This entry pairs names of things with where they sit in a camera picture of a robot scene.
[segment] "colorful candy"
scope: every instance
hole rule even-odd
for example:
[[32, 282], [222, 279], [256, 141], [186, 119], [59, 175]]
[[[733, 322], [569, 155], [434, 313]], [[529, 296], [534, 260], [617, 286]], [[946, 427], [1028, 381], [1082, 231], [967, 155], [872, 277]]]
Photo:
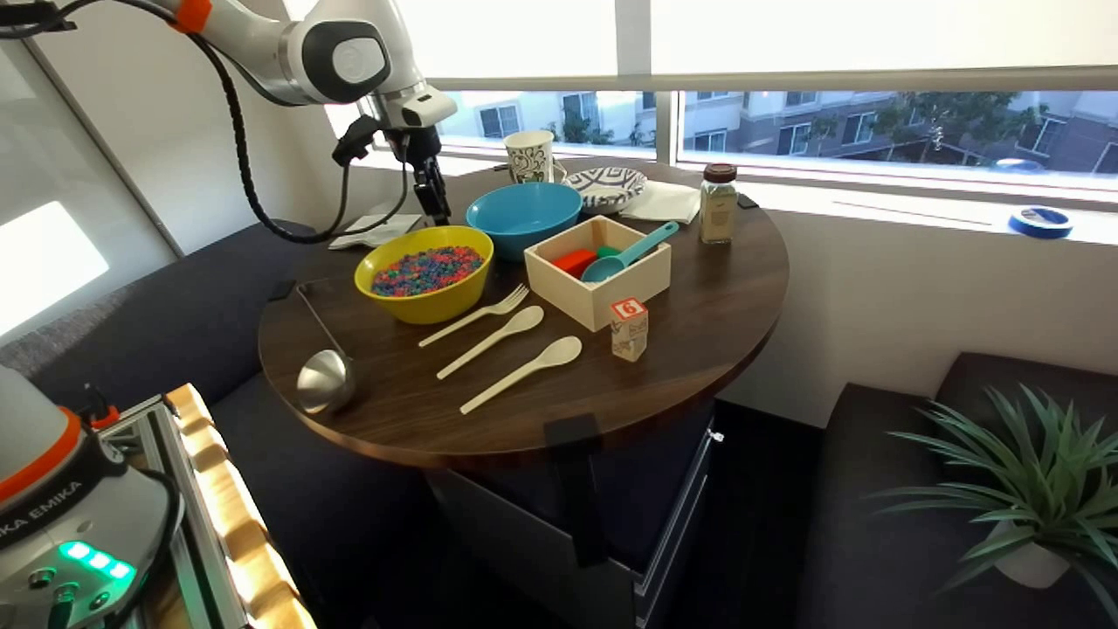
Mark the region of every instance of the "colorful candy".
[[465, 279], [478, 267], [483, 267], [483, 254], [465, 244], [427, 249], [427, 251], [405, 254], [394, 267], [388, 267], [386, 272], [378, 272], [373, 294], [388, 294], [388, 296], [431, 294], [431, 289], [441, 289], [441, 286]]

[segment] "blue bowl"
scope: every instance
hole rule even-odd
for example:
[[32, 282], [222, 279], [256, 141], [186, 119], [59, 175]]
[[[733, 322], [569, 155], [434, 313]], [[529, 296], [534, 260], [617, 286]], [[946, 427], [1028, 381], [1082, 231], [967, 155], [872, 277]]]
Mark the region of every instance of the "blue bowl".
[[525, 249], [573, 228], [583, 195], [560, 181], [521, 181], [478, 195], [465, 211], [465, 224], [493, 238], [497, 254], [525, 263]]

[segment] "metal ladle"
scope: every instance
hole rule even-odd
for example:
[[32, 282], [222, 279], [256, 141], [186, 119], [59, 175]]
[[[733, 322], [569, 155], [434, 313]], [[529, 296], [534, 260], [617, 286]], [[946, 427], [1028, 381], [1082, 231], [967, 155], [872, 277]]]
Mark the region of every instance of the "metal ladle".
[[299, 407], [308, 415], [332, 415], [336, 408], [343, 408], [352, 399], [356, 369], [352, 369], [349, 355], [343, 350], [343, 343], [322, 322], [320, 308], [308, 296], [308, 286], [299, 282], [293, 294], [304, 301], [304, 308], [310, 313], [310, 317], [320, 322], [324, 341], [332, 343], [328, 350], [310, 355], [308, 363], [300, 369], [300, 373], [293, 381]]

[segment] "yellow bowl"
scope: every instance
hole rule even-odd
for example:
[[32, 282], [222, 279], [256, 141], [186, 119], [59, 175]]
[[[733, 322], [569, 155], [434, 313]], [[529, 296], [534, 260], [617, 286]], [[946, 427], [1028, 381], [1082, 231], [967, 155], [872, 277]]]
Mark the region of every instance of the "yellow bowl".
[[[405, 296], [373, 289], [373, 279], [382, 272], [388, 272], [393, 267], [398, 267], [405, 254], [419, 254], [431, 249], [455, 249], [455, 244], [465, 244], [476, 254], [483, 254], [483, 267], [476, 272], [468, 272], [465, 279], [441, 286], [441, 289], [427, 289], [427, 294], [405, 294]], [[476, 308], [483, 301], [491, 267], [493, 267], [493, 238], [487, 231], [476, 231], [465, 224], [419, 228], [419, 231], [409, 231], [409, 235], [393, 238], [393, 243], [378, 244], [373, 251], [367, 251], [352, 271], [352, 286], [365, 296], [372, 296], [373, 306], [382, 306], [398, 322], [441, 327], [441, 322], [465, 314], [468, 308]]]

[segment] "blue object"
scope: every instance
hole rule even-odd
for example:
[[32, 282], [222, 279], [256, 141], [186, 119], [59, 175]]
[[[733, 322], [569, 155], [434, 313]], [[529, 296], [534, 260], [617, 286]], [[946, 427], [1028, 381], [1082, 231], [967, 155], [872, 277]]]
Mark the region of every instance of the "blue object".
[[493, 238], [497, 254], [525, 263], [525, 249], [573, 228], [583, 195], [560, 181], [521, 181], [478, 195], [465, 211], [465, 224]]
[[1024, 208], [1010, 218], [1010, 228], [1028, 238], [1065, 238], [1073, 222], [1052, 208]]
[[661, 224], [655, 235], [632, 243], [631, 249], [622, 249], [618, 254], [603, 254], [583, 271], [583, 282], [603, 282], [613, 279], [617, 272], [622, 272], [625, 267], [632, 267], [640, 254], [655, 251], [661, 243], [674, 238], [677, 224]]

